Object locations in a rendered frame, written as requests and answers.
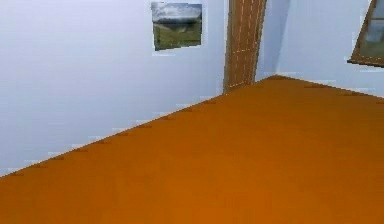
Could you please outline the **green landscape painting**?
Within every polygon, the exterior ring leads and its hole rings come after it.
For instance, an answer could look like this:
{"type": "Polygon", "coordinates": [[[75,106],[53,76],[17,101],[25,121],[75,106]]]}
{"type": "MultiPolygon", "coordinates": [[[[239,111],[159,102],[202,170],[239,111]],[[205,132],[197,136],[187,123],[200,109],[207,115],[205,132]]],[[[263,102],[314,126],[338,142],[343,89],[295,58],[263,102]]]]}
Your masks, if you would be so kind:
{"type": "Polygon", "coordinates": [[[198,46],[202,43],[201,4],[152,2],[151,11],[156,51],[198,46]]]}

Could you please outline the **brown wooden room door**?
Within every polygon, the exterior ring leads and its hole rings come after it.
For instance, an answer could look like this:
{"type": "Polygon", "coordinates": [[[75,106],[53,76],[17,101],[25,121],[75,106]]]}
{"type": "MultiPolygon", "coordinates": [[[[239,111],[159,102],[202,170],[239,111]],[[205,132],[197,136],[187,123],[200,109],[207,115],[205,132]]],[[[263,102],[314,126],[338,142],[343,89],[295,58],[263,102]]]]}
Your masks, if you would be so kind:
{"type": "Polygon", "coordinates": [[[267,0],[229,0],[223,93],[255,81],[267,0]]]}

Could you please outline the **brown framed window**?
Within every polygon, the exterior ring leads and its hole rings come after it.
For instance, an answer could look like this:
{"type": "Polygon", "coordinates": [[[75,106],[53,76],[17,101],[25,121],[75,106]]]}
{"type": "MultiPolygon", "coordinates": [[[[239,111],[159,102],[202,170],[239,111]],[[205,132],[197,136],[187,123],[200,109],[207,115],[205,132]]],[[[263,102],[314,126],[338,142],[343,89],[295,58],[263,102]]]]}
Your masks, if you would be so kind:
{"type": "Polygon", "coordinates": [[[371,0],[347,62],[384,68],[384,0],[371,0]]]}

